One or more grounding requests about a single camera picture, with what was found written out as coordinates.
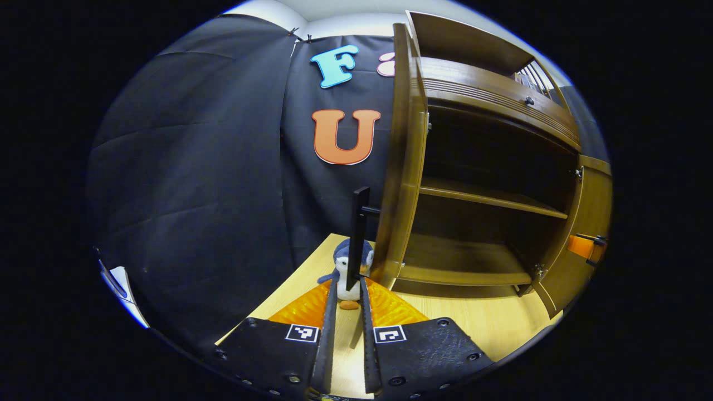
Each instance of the penguin's orange feet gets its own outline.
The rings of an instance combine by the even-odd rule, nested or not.
[[[345,310],[359,309],[359,303],[357,301],[341,301],[339,307]]]

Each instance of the wooden table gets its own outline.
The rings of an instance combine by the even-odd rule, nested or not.
[[[332,254],[346,238],[329,235],[250,316],[268,319],[286,304],[316,287],[317,278],[333,271]],[[493,361],[510,354],[561,316],[556,315],[550,320],[535,293],[519,298],[512,287],[463,287],[397,280],[392,290],[430,319],[452,318]],[[360,310],[337,308],[333,395],[374,398],[373,394],[364,391],[364,336],[359,322],[360,313]],[[231,332],[218,340],[216,345]]]

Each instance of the wooden cabinet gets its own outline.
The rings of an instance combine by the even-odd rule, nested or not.
[[[582,166],[582,180],[577,184],[575,194],[575,214],[568,219],[567,230],[556,244],[559,252],[550,257],[545,264],[541,280],[533,287],[542,298],[545,306],[554,316],[584,288],[594,273],[594,266],[587,259],[567,249],[570,235],[584,234],[591,237],[608,237],[609,222],[612,212],[612,179],[607,169],[598,170]]]
[[[580,155],[566,104],[506,76],[532,56],[424,15],[409,13],[413,36],[394,25],[394,117],[371,277],[388,288],[397,279],[514,285],[520,296],[536,291],[552,317],[593,271],[567,249],[570,235],[607,235],[608,165]],[[440,28],[421,40],[424,26]],[[460,44],[448,42],[452,32]]]

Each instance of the orange gripper pad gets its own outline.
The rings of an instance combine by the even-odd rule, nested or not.
[[[324,324],[324,311],[327,309],[328,280],[299,296],[279,312],[270,316],[271,322],[286,323],[288,325],[305,325],[322,328]]]
[[[425,322],[428,318],[398,295],[377,282],[366,279],[371,304],[371,323],[374,327],[406,325]]]
[[[594,241],[577,237],[576,235],[570,235],[570,240],[567,242],[567,249],[585,259],[589,259],[594,251]]]
[[[599,263],[599,261],[602,259],[602,256],[604,255],[604,252],[607,250],[607,246],[594,246],[594,249],[592,250],[592,255],[589,257],[589,260],[591,260],[594,263]]]

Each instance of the white wall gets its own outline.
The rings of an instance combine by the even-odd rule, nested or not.
[[[394,24],[407,24],[406,14],[347,14],[310,21],[304,31],[313,39],[338,35],[379,35],[393,36]]]
[[[250,0],[225,12],[224,14],[247,14],[257,18],[270,21],[288,31],[292,28],[299,28],[295,32],[299,37],[307,37],[304,29],[307,27],[307,20],[299,15],[295,10],[285,6],[275,0]]]
[[[394,23],[406,23],[405,11],[418,11],[454,19],[499,36],[534,55],[558,86],[572,85],[552,61],[507,29],[477,11],[449,0],[251,0],[228,13],[248,14],[271,21],[287,30],[299,27],[297,35],[313,39],[337,35],[393,36]],[[308,21],[304,16],[313,19]]]

